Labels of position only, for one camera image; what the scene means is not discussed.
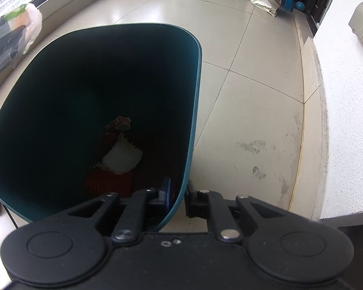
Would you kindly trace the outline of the dark teal trash bin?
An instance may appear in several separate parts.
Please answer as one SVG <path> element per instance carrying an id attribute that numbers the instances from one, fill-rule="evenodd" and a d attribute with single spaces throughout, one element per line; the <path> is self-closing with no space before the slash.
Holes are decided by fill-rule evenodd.
<path id="1" fill-rule="evenodd" d="M 171 180 L 174 216 L 187 187 L 203 50 L 178 26 L 135 23 L 72 31 L 45 46 L 0 110 L 0 201 L 26 221 Z M 131 119 L 143 156 L 130 172 L 94 168 L 96 143 Z"/>

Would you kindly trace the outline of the white paper trash in bin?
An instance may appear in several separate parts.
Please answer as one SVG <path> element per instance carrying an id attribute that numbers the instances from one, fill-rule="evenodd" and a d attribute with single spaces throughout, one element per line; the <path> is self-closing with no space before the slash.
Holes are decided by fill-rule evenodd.
<path id="1" fill-rule="evenodd" d="M 103 127 L 96 143 L 94 168 L 123 175 L 139 164 L 143 151 L 131 122 L 128 117 L 117 116 Z"/>

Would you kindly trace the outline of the small blue ball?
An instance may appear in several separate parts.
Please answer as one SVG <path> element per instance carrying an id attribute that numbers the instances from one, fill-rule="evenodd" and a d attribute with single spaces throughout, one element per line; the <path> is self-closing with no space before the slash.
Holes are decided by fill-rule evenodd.
<path id="1" fill-rule="evenodd" d="M 298 11 L 301 11 L 303 12 L 305 10 L 305 4 L 301 1 L 297 1 L 295 3 L 295 8 L 298 10 Z"/>

